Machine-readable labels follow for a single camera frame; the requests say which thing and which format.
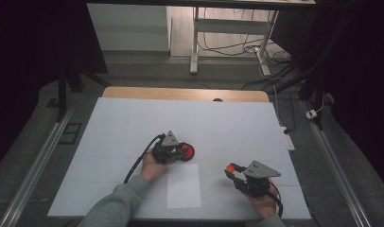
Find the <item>white paper sheet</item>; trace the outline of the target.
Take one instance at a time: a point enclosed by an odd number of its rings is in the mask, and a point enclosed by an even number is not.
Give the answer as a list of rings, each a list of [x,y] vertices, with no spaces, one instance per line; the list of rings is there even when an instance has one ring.
[[[167,208],[201,207],[198,165],[174,165],[167,176]]]

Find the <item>white metal desk frame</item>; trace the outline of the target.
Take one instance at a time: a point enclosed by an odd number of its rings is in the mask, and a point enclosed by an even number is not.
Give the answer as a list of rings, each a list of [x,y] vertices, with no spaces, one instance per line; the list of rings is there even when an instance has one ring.
[[[261,73],[264,76],[271,74],[270,68],[266,63],[264,53],[269,42],[273,26],[277,17],[277,10],[269,11],[269,18],[266,21],[244,21],[229,19],[201,18],[200,9],[194,7],[193,16],[193,43],[191,49],[190,74],[196,75],[198,72],[198,38],[200,33],[221,33],[221,34],[247,34],[261,35],[263,40],[259,47],[255,49],[255,56],[259,61]]]

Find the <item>white cabinet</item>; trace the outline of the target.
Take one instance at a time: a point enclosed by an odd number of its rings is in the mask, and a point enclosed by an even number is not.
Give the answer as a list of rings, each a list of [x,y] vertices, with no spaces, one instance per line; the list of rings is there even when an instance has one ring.
[[[169,51],[169,7],[87,4],[103,50]]]

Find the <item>white power strip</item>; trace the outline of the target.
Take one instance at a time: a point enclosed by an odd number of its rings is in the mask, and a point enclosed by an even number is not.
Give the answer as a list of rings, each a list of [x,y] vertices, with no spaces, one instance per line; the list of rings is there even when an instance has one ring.
[[[291,140],[291,137],[289,136],[289,133],[288,133],[288,130],[286,127],[281,127],[281,132],[283,133],[284,135],[284,138],[285,138],[285,142],[286,142],[286,146],[288,148],[289,151],[293,151],[295,150],[295,147],[293,145],[293,142]]]

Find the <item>aluminium floor rail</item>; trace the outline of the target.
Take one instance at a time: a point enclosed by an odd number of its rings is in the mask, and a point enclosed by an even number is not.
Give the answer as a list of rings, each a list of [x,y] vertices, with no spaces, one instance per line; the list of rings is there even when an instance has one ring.
[[[343,171],[340,162],[335,155],[334,150],[332,149],[324,131],[320,130],[313,120],[308,120],[308,122],[357,227],[372,227],[371,221],[369,220],[361,202],[359,201],[357,193],[351,186],[345,172]]]
[[[30,199],[38,181],[40,180],[44,169],[58,144],[61,134],[67,125],[74,111],[74,106],[71,105],[67,112],[63,115],[59,122],[53,125],[52,130],[48,134],[43,146],[38,152],[33,164],[22,181],[19,189],[9,204],[4,216],[0,220],[0,227],[15,227],[19,218],[23,214],[27,202]]]

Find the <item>black metal stand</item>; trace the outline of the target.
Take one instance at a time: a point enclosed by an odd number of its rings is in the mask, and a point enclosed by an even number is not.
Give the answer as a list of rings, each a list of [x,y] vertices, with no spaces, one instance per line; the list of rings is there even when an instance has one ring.
[[[86,76],[87,78],[93,80],[97,84],[107,88],[111,86],[111,83],[102,79],[97,74],[92,73],[90,70],[85,67],[80,66],[79,64],[67,64],[64,66],[58,77],[58,86],[59,86],[59,115],[57,118],[58,122],[61,122],[64,118],[64,115],[67,112],[67,97],[66,97],[66,87],[69,87],[72,92],[80,93],[84,89],[84,84],[80,78],[81,75]]]
[[[320,129],[322,124],[322,109],[324,107],[323,93],[326,78],[326,64],[331,59],[331,53],[352,18],[351,6],[348,4],[335,5],[332,1],[322,2],[317,9],[313,27],[318,30],[318,38],[311,39],[312,47],[300,57],[293,60],[293,67],[299,68],[299,74],[292,80],[275,87],[272,93],[290,88],[298,82],[304,85],[298,92],[300,100],[309,100],[315,95],[314,111],[316,116],[311,121]]]

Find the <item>dark curtain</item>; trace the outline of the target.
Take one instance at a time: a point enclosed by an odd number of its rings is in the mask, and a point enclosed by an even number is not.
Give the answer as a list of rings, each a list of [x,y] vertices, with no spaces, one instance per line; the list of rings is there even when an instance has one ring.
[[[281,11],[271,39],[311,72],[299,97],[330,94],[335,119],[384,182],[384,0],[315,1]]]
[[[0,161],[46,84],[108,72],[88,0],[0,0]]]

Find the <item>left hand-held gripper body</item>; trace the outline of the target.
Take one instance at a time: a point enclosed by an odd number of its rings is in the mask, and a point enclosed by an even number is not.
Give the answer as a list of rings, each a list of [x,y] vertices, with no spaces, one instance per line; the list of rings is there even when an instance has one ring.
[[[173,134],[169,131],[167,134],[160,134],[160,140],[154,145],[152,149],[153,158],[163,164],[172,164],[180,159],[181,153],[178,151],[180,143]]]

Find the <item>person's right hand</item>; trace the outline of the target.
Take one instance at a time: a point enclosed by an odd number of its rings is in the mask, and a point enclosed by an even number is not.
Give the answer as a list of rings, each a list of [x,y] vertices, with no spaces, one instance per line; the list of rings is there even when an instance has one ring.
[[[248,199],[250,204],[253,207],[255,213],[261,218],[266,219],[270,218],[273,215],[277,214],[276,201],[265,195],[263,197],[253,198],[245,194],[245,197]]]

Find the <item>white table cover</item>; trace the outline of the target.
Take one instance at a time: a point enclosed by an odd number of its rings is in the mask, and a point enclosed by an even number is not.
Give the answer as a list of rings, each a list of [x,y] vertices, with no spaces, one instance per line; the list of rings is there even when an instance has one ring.
[[[224,173],[230,163],[248,166],[252,161],[281,173],[273,182],[284,218],[310,217],[272,104],[105,97],[95,105],[49,216],[84,216],[123,183],[148,143],[168,131],[195,149],[191,161],[174,165],[199,166],[201,207],[167,208],[167,172],[149,187],[136,218],[254,219],[249,202]]]

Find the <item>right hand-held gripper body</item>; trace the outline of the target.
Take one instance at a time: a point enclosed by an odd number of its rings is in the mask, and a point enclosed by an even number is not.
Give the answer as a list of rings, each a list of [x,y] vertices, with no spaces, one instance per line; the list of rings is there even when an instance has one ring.
[[[245,180],[240,179],[235,188],[253,198],[263,197],[270,189],[271,177],[280,177],[281,173],[258,161],[252,161],[250,165],[241,172]]]

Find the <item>dark floor socket plate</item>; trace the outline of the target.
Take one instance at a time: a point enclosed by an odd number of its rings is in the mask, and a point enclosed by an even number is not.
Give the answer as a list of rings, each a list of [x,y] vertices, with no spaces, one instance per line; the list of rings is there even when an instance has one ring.
[[[81,123],[67,123],[59,141],[62,145],[74,145],[81,129]]]

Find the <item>person's left hand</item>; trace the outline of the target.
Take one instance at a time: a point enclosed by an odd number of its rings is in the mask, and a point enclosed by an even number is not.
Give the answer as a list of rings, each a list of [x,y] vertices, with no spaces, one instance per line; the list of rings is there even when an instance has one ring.
[[[167,165],[158,163],[150,153],[143,157],[141,176],[148,182],[156,180],[166,170]]]

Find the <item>round red ink pad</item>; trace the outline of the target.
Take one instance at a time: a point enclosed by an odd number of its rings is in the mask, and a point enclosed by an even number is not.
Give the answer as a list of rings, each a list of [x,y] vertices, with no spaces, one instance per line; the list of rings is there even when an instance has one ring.
[[[184,157],[180,159],[183,162],[188,162],[188,161],[192,160],[194,155],[195,155],[195,149],[193,148],[193,146],[190,144],[188,144],[188,145],[189,145],[189,148],[177,148],[177,151],[179,151],[179,152],[180,151],[186,151]]]

